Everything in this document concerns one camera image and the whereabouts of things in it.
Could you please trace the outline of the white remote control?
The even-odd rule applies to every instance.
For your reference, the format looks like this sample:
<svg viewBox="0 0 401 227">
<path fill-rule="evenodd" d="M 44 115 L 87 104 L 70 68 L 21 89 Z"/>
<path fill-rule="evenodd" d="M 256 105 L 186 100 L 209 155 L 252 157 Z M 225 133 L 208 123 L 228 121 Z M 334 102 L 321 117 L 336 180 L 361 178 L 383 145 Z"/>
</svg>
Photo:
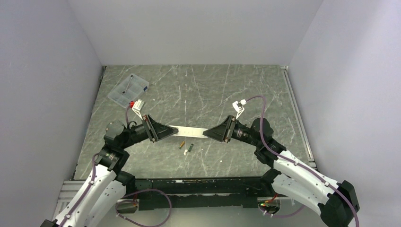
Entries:
<svg viewBox="0 0 401 227">
<path fill-rule="evenodd" d="M 188 137 L 188 138 L 202 138 L 205 139 L 207 136 L 203 135 L 205 128 L 196 128 L 196 127 L 185 127 L 185 126 L 176 126 L 170 125 L 170 127 L 176 128 L 178 132 L 174 134 L 174 136 L 178 137 Z"/>
</svg>

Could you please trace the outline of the green AA battery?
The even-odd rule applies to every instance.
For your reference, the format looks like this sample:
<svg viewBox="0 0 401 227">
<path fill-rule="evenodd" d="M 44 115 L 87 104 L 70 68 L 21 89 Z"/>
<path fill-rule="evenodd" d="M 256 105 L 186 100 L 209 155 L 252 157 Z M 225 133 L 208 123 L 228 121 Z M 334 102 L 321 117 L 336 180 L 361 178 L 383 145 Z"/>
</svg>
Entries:
<svg viewBox="0 0 401 227">
<path fill-rule="evenodd" d="M 189 146 L 189 148 L 188 148 L 187 151 L 190 152 L 190 151 L 192 150 L 193 146 L 194 146 L 194 144 L 192 143 L 192 144 Z"/>
</svg>

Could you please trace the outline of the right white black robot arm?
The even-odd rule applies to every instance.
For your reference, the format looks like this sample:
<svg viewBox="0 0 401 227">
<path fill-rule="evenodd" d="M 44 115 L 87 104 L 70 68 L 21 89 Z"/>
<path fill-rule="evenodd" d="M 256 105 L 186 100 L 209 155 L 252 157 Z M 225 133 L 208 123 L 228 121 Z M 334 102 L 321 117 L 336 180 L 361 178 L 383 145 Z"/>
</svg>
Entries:
<svg viewBox="0 0 401 227">
<path fill-rule="evenodd" d="M 285 195 L 316 212 L 326 226 L 347 227 L 360 209 L 354 186 L 309 167 L 278 143 L 273 133 L 265 118 L 257 118 L 247 127 L 229 115 L 203 135 L 219 142 L 235 139 L 255 146 L 257 159 L 270 167 L 260 178 L 264 195 Z"/>
</svg>

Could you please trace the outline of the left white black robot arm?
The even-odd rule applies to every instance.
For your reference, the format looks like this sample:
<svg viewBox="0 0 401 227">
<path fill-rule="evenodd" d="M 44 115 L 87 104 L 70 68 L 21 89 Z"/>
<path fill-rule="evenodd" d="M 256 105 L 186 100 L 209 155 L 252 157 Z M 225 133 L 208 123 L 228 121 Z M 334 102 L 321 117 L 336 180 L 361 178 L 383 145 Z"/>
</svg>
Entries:
<svg viewBox="0 0 401 227">
<path fill-rule="evenodd" d="M 92 170 L 69 204 L 43 227 L 95 227 L 109 209 L 121 198 L 131 198 L 138 192 L 135 176 L 122 171 L 129 158 L 126 148 L 144 140 L 160 141 L 177 134 L 178 129 L 156 122 L 144 115 L 142 123 L 130 127 L 121 121 L 109 123 L 105 144 L 92 156 Z"/>
</svg>

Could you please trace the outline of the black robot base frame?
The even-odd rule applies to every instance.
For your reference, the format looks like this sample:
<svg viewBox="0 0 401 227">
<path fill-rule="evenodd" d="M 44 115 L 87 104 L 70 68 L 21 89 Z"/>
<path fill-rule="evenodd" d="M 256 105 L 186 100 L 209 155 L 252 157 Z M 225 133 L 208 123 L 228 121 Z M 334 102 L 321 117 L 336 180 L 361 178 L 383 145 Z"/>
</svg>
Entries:
<svg viewBox="0 0 401 227">
<path fill-rule="evenodd" d="M 231 207 L 257 208 L 280 198 L 261 177 L 137 178 L 126 186 L 118 209 L 129 213 L 164 208 Z"/>
</svg>

